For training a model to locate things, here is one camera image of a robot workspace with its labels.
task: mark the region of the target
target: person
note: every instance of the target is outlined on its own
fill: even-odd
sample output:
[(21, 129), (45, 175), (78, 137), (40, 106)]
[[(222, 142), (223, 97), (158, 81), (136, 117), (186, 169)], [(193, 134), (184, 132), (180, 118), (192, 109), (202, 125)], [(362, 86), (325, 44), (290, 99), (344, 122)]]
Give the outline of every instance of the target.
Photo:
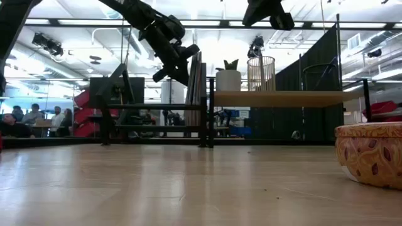
[(31, 129), (24, 124), (17, 123), (17, 117), (13, 114), (3, 115), (3, 120), (0, 122), (0, 131), (1, 135), (5, 137), (35, 138)]
[(21, 110), (20, 106), (14, 106), (12, 114), (17, 118), (17, 122), (21, 122), (23, 120), (24, 112)]
[(33, 125), (35, 124), (37, 119), (44, 119), (45, 116), (39, 112), (39, 105), (38, 104), (33, 104), (31, 106), (32, 111), (27, 113), (24, 117), (23, 120), (21, 121), (23, 124), (30, 124)]
[(73, 112), (71, 109), (65, 109), (64, 119), (60, 124), (60, 128), (57, 129), (58, 137), (65, 137), (70, 135), (70, 126), (73, 126)]
[(57, 129), (63, 122), (64, 114), (61, 114), (62, 108), (59, 106), (55, 107), (55, 115), (52, 117), (52, 128), (50, 128), (49, 136), (56, 137)]

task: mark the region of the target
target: potted plant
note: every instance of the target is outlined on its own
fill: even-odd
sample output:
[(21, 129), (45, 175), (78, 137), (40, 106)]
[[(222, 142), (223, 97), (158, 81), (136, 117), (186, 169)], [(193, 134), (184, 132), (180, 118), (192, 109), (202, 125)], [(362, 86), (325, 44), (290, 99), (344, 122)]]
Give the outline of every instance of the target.
[(241, 91), (241, 74), (237, 71), (239, 60), (228, 63), (224, 60), (225, 69), (216, 68), (216, 90), (217, 91)]

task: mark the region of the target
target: cylindrical wire basket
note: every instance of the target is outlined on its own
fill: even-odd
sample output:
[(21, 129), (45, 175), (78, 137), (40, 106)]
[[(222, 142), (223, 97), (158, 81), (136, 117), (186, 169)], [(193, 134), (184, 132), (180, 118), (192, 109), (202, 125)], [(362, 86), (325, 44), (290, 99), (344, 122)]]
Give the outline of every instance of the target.
[(249, 91), (275, 91), (275, 59), (257, 56), (247, 61)]

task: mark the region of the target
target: white vase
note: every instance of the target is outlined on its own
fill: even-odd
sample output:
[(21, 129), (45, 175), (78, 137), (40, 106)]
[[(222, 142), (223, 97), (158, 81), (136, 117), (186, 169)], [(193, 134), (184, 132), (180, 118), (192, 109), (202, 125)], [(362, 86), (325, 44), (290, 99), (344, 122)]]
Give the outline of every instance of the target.
[(216, 91), (241, 91), (241, 74), (237, 70), (216, 73)]

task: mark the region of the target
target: wooden shelf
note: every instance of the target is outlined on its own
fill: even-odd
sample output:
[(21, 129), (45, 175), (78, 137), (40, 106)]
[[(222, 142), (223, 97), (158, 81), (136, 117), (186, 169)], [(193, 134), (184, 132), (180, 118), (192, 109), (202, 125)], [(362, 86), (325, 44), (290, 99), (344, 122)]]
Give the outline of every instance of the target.
[(219, 107), (328, 107), (363, 97), (363, 92), (341, 91), (275, 91), (215, 92)]

